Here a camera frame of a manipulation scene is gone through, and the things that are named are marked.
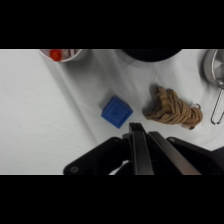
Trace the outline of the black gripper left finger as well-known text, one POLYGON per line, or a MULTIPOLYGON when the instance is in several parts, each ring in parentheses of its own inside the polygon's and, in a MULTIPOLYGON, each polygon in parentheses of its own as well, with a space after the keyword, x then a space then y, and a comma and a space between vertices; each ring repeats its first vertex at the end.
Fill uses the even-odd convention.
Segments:
POLYGON ((135 175, 153 175, 153 166, 147 145, 145 131, 140 123, 129 125, 129 142, 135 175))

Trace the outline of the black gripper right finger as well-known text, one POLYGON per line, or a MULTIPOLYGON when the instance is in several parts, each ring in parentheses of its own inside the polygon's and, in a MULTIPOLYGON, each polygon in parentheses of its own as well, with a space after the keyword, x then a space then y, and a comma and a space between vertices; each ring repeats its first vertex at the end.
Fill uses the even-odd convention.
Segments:
POLYGON ((177 168, 182 175, 200 175, 200 172, 183 157, 161 134, 150 132, 149 136, 160 148, 168 160, 177 168))

